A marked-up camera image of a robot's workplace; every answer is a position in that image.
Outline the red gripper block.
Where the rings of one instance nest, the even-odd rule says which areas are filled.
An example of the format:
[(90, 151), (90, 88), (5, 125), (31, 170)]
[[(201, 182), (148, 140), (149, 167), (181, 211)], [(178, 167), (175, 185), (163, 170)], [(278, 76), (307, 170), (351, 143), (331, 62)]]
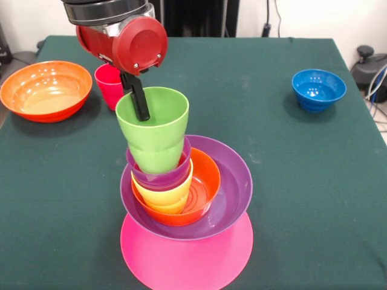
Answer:
[(96, 27), (77, 26), (81, 46), (93, 56), (110, 63), (120, 71), (123, 95), (131, 91), (139, 121), (150, 119), (148, 104), (139, 76), (144, 70), (159, 67), (167, 53), (166, 30), (156, 19), (139, 16), (128, 22), (111, 25), (114, 32)]

